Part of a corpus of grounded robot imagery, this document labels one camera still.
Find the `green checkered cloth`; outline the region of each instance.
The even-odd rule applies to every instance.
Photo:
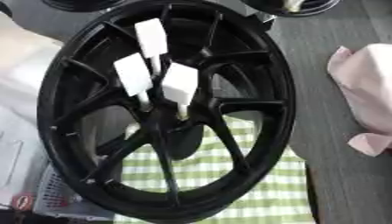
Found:
[[[225,116],[241,151],[247,155],[257,136],[253,122]],[[205,128],[201,146],[191,157],[173,162],[178,187],[190,190],[207,185],[233,168],[228,150],[214,132]],[[151,146],[146,145],[123,162],[122,183],[148,192],[167,191],[164,174]],[[116,224],[147,223],[117,215]],[[307,197],[305,161],[287,148],[274,169],[250,192],[200,224],[315,223]]]

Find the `pink towel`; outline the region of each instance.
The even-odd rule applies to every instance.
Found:
[[[356,53],[342,46],[327,69],[357,121],[369,130],[349,144],[378,156],[392,144],[392,45],[372,44]]]

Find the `black wheel rim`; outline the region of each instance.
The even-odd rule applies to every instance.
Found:
[[[101,11],[124,3],[124,0],[43,0],[45,4],[61,10],[74,12]]]
[[[284,6],[284,1],[276,0],[241,0],[245,4],[272,15],[286,18],[298,18],[314,16],[325,11],[330,10],[337,5],[340,0],[306,0],[301,6],[300,11],[287,11]]]
[[[144,113],[135,99],[127,97],[123,88],[116,85],[112,64],[139,51],[133,24],[149,18],[161,18],[169,35],[170,52],[164,56],[164,70],[172,60],[200,70],[190,119],[175,129],[173,126],[167,129],[161,122],[170,120],[162,119],[167,116],[162,111],[172,104],[160,97],[158,87],[149,92],[156,99],[153,104],[157,109]],[[38,99],[39,133],[65,181],[81,196],[108,210],[159,223],[204,219],[249,191],[281,157],[295,118],[295,90],[287,63],[261,24],[252,21],[213,3],[142,1],[98,18],[68,42],[48,69]],[[228,42],[213,41],[221,34]],[[230,47],[221,47],[227,43]],[[219,49],[227,50],[218,53]],[[227,74],[225,78],[236,83],[249,98],[211,96],[211,75],[217,72]],[[154,80],[155,86],[160,80]],[[108,158],[97,166],[81,147],[78,121],[110,105],[126,108],[142,128],[126,142],[119,136],[98,147]],[[221,119],[222,114],[237,110],[257,110],[266,117],[263,135],[246,157],[238,153],[238,145]],[[162,150],[165,138],[161,136],[201,124],[208,125],[221,137],[233,158],[234,169],[210,185],[179,192],[171,159]],[[108,171],[115,164],[146,143],[156,148],[168,193],[140,191],[109,176]]]

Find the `rim lip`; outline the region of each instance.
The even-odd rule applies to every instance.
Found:
[[[251,0],[241,0],[241,1],[256,10],[267,12],[269,14],[276,15],[283,18],[304,18],[304,17],[315,16],[330,10],[340,2],[340,0],[328,0],[325,3],[322,3],[316,7],[304,8],[298,12],[289,12],[282,8],[270,6],[267,3],[256,3],[254,1],[251,2]]]
[[[96,197],[97,191],[97,186],[94,188],[94,191],[91,191],[91,187],[87,185],[82,185],[79,180],[76,180],[76,178],[72,177],[72,172],[69,171],[69,168],[67,167],[67,164],[64,163],[64,161],[61,161],[60,155],[57,152],[56,148],[56,143],[53,141],[53,134],[51,134],[50,130],[50,123],[52,120],[53,116],[53,107],[50,107],[48,105],[48,102],[53,102],[54,101],[54,94],[51,94],[54,92],[53,90],[56,89],[56,86],[58,84],[59,78],[56,77],[56,73],[58,73],[58,68],[60,66],[60,62],[62,58],[65,55],[72,55],[75,49],[77,49],[77,46],[83,46],[81,43],[85,43],[90,37],[94,36],[95,31],[97,31],[97,27],[103,22],[103,21],[110,21],[111,18],[115,18],[118,15],[121,15],[124,11],[128,9],[128,7],[148,7],[149,4],[159,4],[159,5],[167,5],[167,4],[190,4],[190,5],[199,5],[199,4],[204,4],[207,5],[208,7],[213,7],[217,11],[220,11],[222,14],[230,14],[230,15],[235,15],[237,18],[240,18],[241,21],[245,21],[245,17],[239,15],[238,13],[229,10],[223,6],[220,6],[215,3],[201,3],[200,1],[197,0],[160,0],[159,3],[154,0],[150,1],[142,1],[142,2],[136,2],[129,4],[128,6],[124,6],[122,8],[116,9],[107,15],[101,16],[97,18],[95,21],[90,23],[83,31],[81,31],[79,34],[77,34],[72,40],[70,40],[64,47],[63,49],[59,52],[55,60],[52,62],[50,65],[47,74],[45,76],[44,82],[43,82],[43,87],[40,90],[39,98],[38,98],[38,130],[39,134],[41,136],[41,139],[44,142],[45,148],[49,154],[50,159],[54,163],[55,168],[59,171],[59,173],[62,175],[64,180],[78,193],[80,193],[83,197],[87,198],[88,200],[91,200],[95,204],[100,205],[101,207],[104,207],[108,210],[116,211],[120,214],[136,217],[139,219],[144,219],[144,220],[149,220],[149,221],[155,221],[155,222],[161,222],[162,220],[165,221],[173,221],[173,222],[189,222],[189,221],[197,221],[200,219],[204,219],[207,216],[216,214],[219,212],[223,207],[226,205],[232,203],[233,201],[237,200],[239,197],[241,197],[243,194],[247,193],[255,184],[257,184],[271,169],[272,167],[277,163],[281,155],[283,154],[284,148],[287,145],[289,138],[291,136],[291,131],[293,128],[293,123],[295,120],[295,101],[296,101],[296,96],[295,96],[295,89],[294,89],[294,81],[291,77],[291,71],[289,69],[289,66],[283,56],[283,54],[280,52],[278,49],[277,45],[273,42],[273,40],[263,32],[263,26],[261,23],[252,23],[252,21],[246,21],[248,23],[247,27],[244,28],[244,31],[249,30],[254,33],[254,35],[257,35],[259,39],[262,39],[264,44],[267,44],[269,47],[271,54],[276,58],[279,64],[280,68],[280,74],[283,76],[284,80],[284,87],[285,87],[285,92],[287,92],[286,97],[287,97],[287,110],[289,110],[287,113],[285,113],[283,120],[283,123],[285,123],[284,128],[280,127],[280,130],[277,132],[279,133],[280,137],[278,142],[274,142],[270,148],[273,148],[269,155],[268,158],[271,158],[271,161],[268,161],[268,165],[263,167],[264,169],[262,171],[259,171],[257,175],[255,175],[254,178],[252,178],[250,181],[248,181],[244,186],[237,187],[235,189],[235,192],[232,192],[231,194],[239,195],[238,197],[227,197],[224,199],[220,199],[221,206],[216,206],[216,205],[203,205],[204,207],[200,209],[199,211],[192,212],[192,213],[177,213],[174,216],[167,216],[167,215],[161,215],[161,216],[156,216],[156,218],[151,218],[150,214],[138,211],[137,208],[134,207],[126,207],[124,206],[125,204],[119,204],[117,205],[116,202],[118,200],[114,200],[109,197],[107,194],[107,197]],[[99,189],[99,193],[102,195],[105,195],[105,191],[103,189]]]
[[[45,4],[49,5],[50,7],[53,7],[54,9],[71,12],[102,11],[123,4],[126,0],[103,0],[101,1],[101,3],[92,3],[91,5],[78,3],[80,0],[71,1],[71,3],[69,0],[68,3],[61,1],[62,0],[43,0]]]

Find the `gray carpet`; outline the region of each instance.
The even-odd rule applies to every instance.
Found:
[[[235,0],[220,1],[249,12]],[[61,40],[97,16],[51,10],[39,0],[5,2],[22,26]],[[338,46],[357,50],[374,42],[391,43],[391,24],[389,0],[343,0],[317,17],[279,18],[270,32],[297,84],[297,127],[291,145],[311,166],[322,223],[392,223],[392,157],[366,157],[347,146],[361,128],[326,73],[326,62]]]

